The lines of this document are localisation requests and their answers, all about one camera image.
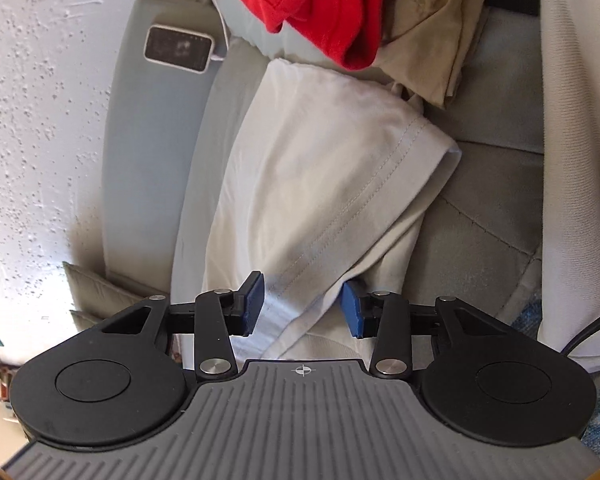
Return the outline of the white printed t-shirt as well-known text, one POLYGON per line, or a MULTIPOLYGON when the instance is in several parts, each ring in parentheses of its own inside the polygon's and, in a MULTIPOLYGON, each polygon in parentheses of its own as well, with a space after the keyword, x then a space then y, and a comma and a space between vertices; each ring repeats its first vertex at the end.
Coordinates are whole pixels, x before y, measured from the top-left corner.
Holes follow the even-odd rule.
POLYGON ((455 141, 379 84, 268 64, 228 158, 204 286, 265 280, 239 361, 321 356, 343 284, 400 292, 426 211, 460 162, 455 141))

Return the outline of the grey sofa seat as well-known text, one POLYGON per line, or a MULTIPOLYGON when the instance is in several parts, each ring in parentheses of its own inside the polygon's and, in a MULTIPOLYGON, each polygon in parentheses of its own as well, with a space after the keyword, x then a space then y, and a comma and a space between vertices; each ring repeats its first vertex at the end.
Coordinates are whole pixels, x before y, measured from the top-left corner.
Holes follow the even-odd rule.
MULTIPOLYGON (((495 9, 445 108, 407 102, 460 148, 462 156, 428 207, 399 294, 415 304, 451 295, 513 321, 540 284, 543 209, 543 98, 540 22, 495 9)), ((234 37, 216 74, 196 148, 176 239, 171 298, 193 301, 204 286, 207 244, 238 130, 268 64, 284 60, 379 84, 378 73, 347 74, 314 47, 263 54, 234 37)), ((335 333, 321 356, 262 360, 368 360, 374 344, 353 338, 337 299, 335 333)))

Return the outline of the rear beige throw pillow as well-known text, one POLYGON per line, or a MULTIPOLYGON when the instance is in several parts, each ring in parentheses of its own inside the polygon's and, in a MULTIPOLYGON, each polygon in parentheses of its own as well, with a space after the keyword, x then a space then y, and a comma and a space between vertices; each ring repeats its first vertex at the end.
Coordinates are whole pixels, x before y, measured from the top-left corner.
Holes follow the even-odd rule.
POLYGON ((94 271, 63 262, 65 276, 73 300, 70 311, 79 332, 111 318, 143 298, 166 292, 115 273, 106 278, 94 271))

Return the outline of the grey sofa back cushion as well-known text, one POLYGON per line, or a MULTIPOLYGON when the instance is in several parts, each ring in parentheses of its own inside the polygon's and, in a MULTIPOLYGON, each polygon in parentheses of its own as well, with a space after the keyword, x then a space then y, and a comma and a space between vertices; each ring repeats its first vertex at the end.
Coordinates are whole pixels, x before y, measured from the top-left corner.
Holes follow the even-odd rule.
POLYGON ((219 69, 202 74, 148 61, 154 25, 222 36, 195 1, 136 0, 120 47, 102 154, 102 244, 108 281, 139 295, 168 292, 198 132, 219 69))

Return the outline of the white smartphone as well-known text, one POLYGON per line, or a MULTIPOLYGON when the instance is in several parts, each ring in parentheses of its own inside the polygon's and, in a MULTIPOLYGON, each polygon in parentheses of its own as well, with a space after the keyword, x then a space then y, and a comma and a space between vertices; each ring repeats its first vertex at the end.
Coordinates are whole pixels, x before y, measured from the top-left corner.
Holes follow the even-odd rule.
POLYGON ((194 74, 208 70, 215 47, 214 39, 202 32, 153 24, 148 28, 144 58, 194 74))

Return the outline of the khaki beige garment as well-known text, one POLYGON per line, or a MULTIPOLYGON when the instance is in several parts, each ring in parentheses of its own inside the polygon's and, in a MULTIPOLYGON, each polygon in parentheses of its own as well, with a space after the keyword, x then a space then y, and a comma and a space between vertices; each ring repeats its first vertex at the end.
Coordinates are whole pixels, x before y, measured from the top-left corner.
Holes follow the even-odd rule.
POLYGON ((385 0, 374 65, 429 104, 452 99, 481 32, 484 0, 385 0))

